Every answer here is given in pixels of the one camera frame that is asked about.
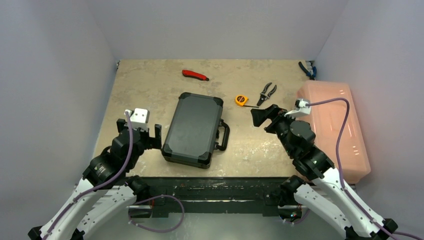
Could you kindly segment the black poker set case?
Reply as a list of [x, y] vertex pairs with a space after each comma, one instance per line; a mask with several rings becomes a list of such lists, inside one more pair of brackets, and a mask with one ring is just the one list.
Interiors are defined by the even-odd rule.
[[223, 106], [219, 97], [183, 92], [161, 149], [164, 159], [208, 169], [213, 152], [228, 146], [230, 127], [222, 119]]

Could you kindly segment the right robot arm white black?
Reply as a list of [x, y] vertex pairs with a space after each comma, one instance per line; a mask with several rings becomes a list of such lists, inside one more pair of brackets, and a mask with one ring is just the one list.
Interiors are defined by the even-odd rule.
[[277, 136], [295, 169], [326, 193], [321, 196], [293, 175], [282, 184], [280, 196], [284, 202], [306, 206], [346, 240], [386, 240], [393, 236], [396, 222], [373, 211], [352, 190], [331, 159], [315, 146], [316, 135], [308, 122], [290, 117], [287, 110], [275, 104], [250, 112], [255, 127], [271, 120], [264, 130]]

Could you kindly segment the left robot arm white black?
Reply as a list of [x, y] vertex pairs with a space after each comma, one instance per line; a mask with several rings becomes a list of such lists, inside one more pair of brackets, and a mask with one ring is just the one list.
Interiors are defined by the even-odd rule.
[[86, 240], [124, 207], [148, 201], [149, 186], [140, 176], [126, 175], [145, 151], [162, 147], [162, 126], [155, 124], [150, 136], [146, 120], [119, 118], [116, 125], [117, 136], [90, 161], [65, 204], [29, 230], [31, 240]]

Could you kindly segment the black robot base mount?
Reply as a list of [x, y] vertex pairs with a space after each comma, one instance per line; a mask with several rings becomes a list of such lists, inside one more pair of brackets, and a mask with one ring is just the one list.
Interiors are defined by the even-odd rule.
[[286, 177], [126, 177], [136, 200], [132, 219], [167, 218], [173, 213], [261, 214], [288, 222], [307, 208], [283, 189]]

